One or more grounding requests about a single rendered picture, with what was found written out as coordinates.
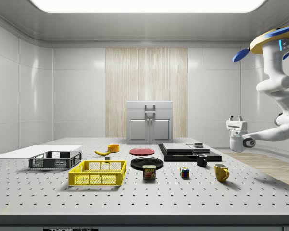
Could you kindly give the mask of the dark grey basket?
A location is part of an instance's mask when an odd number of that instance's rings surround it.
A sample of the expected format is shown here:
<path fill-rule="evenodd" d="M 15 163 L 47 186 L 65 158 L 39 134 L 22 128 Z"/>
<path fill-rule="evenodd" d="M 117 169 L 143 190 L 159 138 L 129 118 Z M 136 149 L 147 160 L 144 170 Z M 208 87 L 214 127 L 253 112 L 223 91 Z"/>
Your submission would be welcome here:
<path fill-rule="evenodd" d="M 82 160 L 82 152 L 47 151 L 29 159 L 29 168 L 70 169 Z"/>

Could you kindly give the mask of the black stove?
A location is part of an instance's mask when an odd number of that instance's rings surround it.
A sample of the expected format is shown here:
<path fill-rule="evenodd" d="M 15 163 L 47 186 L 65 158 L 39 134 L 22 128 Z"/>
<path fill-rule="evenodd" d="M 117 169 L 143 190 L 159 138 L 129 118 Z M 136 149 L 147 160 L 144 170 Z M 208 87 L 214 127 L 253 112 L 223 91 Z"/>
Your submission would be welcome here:
<path fill-rule="evenodd" d="M 159 147 L 164 155 L 164 161 L 186 161 L 193 162 L 197 160 L 197 154 L 205 154 L 207 156 L 207 161 L 222 161 L 222 157 L 214 153 L 213 151 L 204 151 L 204 152 L 168 152 L 163 147 L 162 144 L 159 144 Z"/>

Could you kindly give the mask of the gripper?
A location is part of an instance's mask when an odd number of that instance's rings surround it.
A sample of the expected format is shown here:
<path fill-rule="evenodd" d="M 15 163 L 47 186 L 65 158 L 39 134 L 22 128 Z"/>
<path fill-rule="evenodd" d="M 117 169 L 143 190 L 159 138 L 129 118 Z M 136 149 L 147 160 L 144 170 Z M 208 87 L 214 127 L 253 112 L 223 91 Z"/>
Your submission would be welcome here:
<path fill-rule="evenodd" d="M 234 120 L 234 116 L 230 115 L 229 120 L 226 121 L 226 127 L 231 132 L 231 135 L 247 134 L 248 125 L 243 121 L 242 116 L 238 116 L 238 120 Z"/>

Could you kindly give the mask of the red plate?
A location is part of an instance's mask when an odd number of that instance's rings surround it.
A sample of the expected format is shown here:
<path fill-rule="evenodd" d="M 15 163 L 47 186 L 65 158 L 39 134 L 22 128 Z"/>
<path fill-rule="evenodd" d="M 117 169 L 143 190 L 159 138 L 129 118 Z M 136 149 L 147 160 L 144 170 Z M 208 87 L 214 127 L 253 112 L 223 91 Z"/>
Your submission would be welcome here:
<path fill-rule="evenodd" d="M 151 148 L 134 148 L 129 153 L 135 156 L 148 156 L 154 154 L 155 151 Z"/>

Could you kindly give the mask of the white cabinet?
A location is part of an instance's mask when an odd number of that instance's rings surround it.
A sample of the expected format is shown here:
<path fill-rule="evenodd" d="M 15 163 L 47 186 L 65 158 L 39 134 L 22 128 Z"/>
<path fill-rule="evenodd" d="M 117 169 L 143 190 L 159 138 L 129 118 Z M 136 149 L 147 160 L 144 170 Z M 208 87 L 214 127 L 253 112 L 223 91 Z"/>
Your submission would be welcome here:
<path fill-rule="evenodd" d="M 126 101 L 127 144 L 173 142 L 173 101 Z"/>

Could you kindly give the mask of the yellow basket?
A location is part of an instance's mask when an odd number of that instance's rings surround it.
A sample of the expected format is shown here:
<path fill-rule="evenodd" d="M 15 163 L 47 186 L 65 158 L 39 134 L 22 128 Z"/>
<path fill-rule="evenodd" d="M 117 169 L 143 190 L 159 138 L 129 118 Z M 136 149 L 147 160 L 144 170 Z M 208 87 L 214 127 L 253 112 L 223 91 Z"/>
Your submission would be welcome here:
<path fill-rule="evenodd" d="M 68 173 L 70 186 L 120 186 L 126 173 L 125 160 L 84 160 Z"/>

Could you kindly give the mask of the yellow mug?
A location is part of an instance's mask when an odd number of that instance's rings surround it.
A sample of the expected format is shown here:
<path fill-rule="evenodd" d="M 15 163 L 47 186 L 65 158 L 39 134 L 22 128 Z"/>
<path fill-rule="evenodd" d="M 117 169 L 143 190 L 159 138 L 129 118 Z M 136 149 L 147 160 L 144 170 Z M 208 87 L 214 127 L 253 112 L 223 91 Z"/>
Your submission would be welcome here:
<path fill-rule="evenodd" d="M 214 171 L 215 171 L 215 176 L 216 179 L 219 182 L 226 182 L 226 180 L 229 177 L 229 171 L 228 171 L 228 166 L 225 164 L 215 164 L 214 165 Z"/>

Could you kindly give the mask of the black mug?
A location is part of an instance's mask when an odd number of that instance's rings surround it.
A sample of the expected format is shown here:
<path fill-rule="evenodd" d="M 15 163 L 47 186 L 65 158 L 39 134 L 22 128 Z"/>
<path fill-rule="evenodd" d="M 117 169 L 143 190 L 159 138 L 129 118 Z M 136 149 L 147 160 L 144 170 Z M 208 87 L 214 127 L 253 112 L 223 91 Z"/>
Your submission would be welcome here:
<path fill-rule="evenodd" d="M 206 154 L 197 154 L 197 165 L 200 167 L 207 166 L 207 155 Z"/>

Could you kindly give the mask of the black plate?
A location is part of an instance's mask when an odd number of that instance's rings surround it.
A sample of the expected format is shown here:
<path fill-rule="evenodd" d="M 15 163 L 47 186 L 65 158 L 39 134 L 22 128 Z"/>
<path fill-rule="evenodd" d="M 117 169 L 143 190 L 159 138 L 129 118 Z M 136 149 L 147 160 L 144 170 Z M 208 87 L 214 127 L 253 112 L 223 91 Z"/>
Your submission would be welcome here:
<path fill-rule="evenodd" d="M 154 157 L 139 157 L 131 160 L 134 169 L 142 170 L 143 165 L 155 165 L 156 169 L 160 169 L 163 167 L 163 161 Z"/>

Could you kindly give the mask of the white board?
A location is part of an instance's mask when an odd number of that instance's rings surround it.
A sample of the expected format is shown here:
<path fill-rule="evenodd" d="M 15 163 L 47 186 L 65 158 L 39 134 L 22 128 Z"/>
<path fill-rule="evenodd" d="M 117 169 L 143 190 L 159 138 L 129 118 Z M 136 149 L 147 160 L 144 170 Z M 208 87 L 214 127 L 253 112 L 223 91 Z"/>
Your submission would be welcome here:
<path fill-rule="evenodd" d="M 0 154 L 0 158 L 31 158 L 47 151 L 73 151 L 80 147 L 81 145 L 33 145 Z"/>

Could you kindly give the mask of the flat-sided can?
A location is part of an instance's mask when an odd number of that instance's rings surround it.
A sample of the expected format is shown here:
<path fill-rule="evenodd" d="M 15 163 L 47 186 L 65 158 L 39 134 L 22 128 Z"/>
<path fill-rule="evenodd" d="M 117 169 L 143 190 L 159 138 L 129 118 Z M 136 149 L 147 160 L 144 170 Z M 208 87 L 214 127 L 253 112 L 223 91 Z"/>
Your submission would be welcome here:
<path fill-rule="evenodd" d="M 155 165 L 143 165 L 143 179 L 154 180 L 156 178 L 156 166 Z"/>

